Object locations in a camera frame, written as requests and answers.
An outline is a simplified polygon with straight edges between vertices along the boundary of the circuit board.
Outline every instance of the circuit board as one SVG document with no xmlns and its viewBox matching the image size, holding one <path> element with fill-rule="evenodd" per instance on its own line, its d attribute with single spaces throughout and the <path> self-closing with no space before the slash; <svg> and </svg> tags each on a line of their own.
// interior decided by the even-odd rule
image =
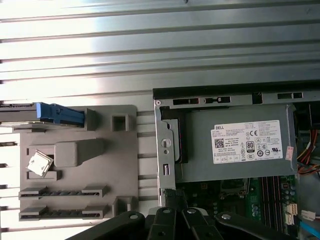
<svg viewBox="0 0 320 240">
<path fill-rule="evenodd" d="M 295 176 L 177 183 L 189 207 L 205 209 L 210 216 L 233 212 L 292 236 L 298 227 L 287 225 L 287 205 L 297 203 Z"/>
</svg>

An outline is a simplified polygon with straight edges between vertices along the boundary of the white connector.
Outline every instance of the white connector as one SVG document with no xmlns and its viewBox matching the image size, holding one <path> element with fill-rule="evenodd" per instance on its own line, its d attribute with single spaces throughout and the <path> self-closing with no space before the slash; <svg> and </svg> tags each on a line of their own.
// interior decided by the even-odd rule
<svg viewBox="0 0 320 240">
<path fill-rule="evenodd" d="M 301 217 L 309 221 L 314 221 L 316 219 L 316 213 L 313 211 L 301 210 Z"/>
<path fill-rule="evenodd" d="M 285 213 L 285 223 L 287 225 L 294 225 L 295 224 L 295 220 L 294 220 L 294 216 L 288 212 Z"/>
<path fill-rule="evenodd" d="M 286 206 L 286 211 L 290 213 L 293 216 L 298 215 L 298 206 L 296 203 L 291 203 L 288 206 Z"/>
</svg>

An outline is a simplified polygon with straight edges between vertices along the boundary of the power supply label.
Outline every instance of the power supply label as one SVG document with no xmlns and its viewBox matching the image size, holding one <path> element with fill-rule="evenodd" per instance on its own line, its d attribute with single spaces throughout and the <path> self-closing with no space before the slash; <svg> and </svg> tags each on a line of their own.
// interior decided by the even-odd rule
<svg viewBox="0 0 320 240">
<path fill-rule="evenodd" d="M 211 140 L 214 164 L 283 158 L 279 120 L 215 125 Z"/>
</svg>

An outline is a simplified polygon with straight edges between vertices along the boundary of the cable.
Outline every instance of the cable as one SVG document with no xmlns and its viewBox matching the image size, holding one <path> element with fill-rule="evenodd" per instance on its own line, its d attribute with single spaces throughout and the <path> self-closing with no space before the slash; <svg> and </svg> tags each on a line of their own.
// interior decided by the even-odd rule
<svg viewBox="0 0 320 240">
<path fill-rule="evenodd" d="M 312 235 L 316 236 L 318 239 L 320 239 L 320 232 L 315 230 L 313 227 L 309 226 L 305 222 L 300 222 L 300 227 L 306 230 L 307 232 L 311 233 Z"/>
<path fill-rule="evenodd" d="M 306 148 L 303 150 L 303 152 L 300 153 L 300 155 L 297 157 L 297 159 L 301 158 L 301 156 L 302 156 L 303 154 L 305 154 L 305 152 L 306 152 L 306 151 L 308 150 L 308 148 L 310 147 L 310 145 L 311 145 L 311 139 L 312 139 L 311 132 L 312 132 L 312 131 L 310 130 L 310 141 L 309 141 L 308 145 L 307 145 Z"/>
<path fill-rule="evenodd" d="M 311 164 L 311 154 L 315 149 L 316 141 L 318 136 L 318 130 L 310 130 L 310 141 L 304 151 L 297 157 L 298 162 L 298 173 L 301 175 L 310 175 L 317 173 L 320 178 L 320 165 Z"/>
</svg>

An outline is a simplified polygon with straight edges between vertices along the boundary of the blue drive bracket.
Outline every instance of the blue drive bracket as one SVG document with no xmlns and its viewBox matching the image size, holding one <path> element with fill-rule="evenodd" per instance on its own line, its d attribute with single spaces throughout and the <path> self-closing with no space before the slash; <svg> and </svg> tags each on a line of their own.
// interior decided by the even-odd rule
<svg viewBox="0 0 320 240">
<path fill-rule="evenodd" d="M 46 104 L 43 102 L 36 102 L 35 106 L 36 117 L 38 119 L 49 119 L 54 124 L 73 123 L 81 126 L 85 124 L 85 113 L 83 111 L 76 111 L 58 104 Z"/>
</svg>

